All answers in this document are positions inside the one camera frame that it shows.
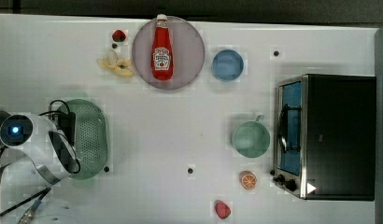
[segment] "ketchup bottle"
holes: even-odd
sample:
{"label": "ketchup bottle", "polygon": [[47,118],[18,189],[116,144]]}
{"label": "ketchup bottle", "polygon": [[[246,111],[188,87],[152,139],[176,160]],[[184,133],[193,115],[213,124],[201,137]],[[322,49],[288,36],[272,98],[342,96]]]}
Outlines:
{"label": "ketchup bottle", "polygon": [[154,77],[161,81],[170,79],[174,72],[168,22],[163,14],[157,16],[156,33],[151,50],[151,70]]}

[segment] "banana peel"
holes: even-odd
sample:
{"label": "banana peel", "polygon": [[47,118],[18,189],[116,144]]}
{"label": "banana peel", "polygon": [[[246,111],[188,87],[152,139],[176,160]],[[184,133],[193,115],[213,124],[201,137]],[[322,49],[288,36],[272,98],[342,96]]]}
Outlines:
{"label": "banana peel", "polygon": [[98,64],[119,77],[132,77],[134,72],[128,67],[133,64],[131,60],[118,59],[115,65],[111,65],[106,59],[98,59]]}

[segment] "red fruit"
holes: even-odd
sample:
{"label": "red fruit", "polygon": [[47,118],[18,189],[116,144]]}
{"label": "red fruit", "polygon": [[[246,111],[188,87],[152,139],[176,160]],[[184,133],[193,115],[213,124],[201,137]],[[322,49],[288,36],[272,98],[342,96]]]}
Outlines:
{"label": "red fruit", "polygon": [[122,42],[125,40],[126,36],[123,31],[117,30],[115,33],[113,33],[112,38],[115,42]]}
{"label": "red fruit", "polygon": [[218,217],[221,219],[227,218],[232,213],[229,206],[221,201],[217,201],[215,204],[215,211],[217,212]]}

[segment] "black toaster oven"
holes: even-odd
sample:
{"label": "black toaster oven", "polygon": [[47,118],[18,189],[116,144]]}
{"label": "black toaster oven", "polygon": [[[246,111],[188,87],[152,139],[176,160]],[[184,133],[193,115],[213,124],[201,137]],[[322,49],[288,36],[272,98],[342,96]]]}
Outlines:
{"label": "black toaster oven", "polygon": [[276,185],[308,200],[375,198],[376,78],[304,75],[278,85]]}

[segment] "toaster oven knob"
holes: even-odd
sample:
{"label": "toaster oven knob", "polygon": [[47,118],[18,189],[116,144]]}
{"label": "toaster oven knob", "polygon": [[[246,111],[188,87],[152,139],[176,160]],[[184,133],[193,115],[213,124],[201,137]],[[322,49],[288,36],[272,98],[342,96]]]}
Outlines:
{"label": "toaster oven knob", "polygon": [[295,191],[297,189],[296,182],[294,182],[293,179],[290,179],[284,183],[285,188],[287,188],[290,191]]}
{"label": "toaster oven knob", "polygon": [[273,180],[278,182],[279,185],[282,185],[285,182],[285,176],[278,175],[277,177],[274,177]]}

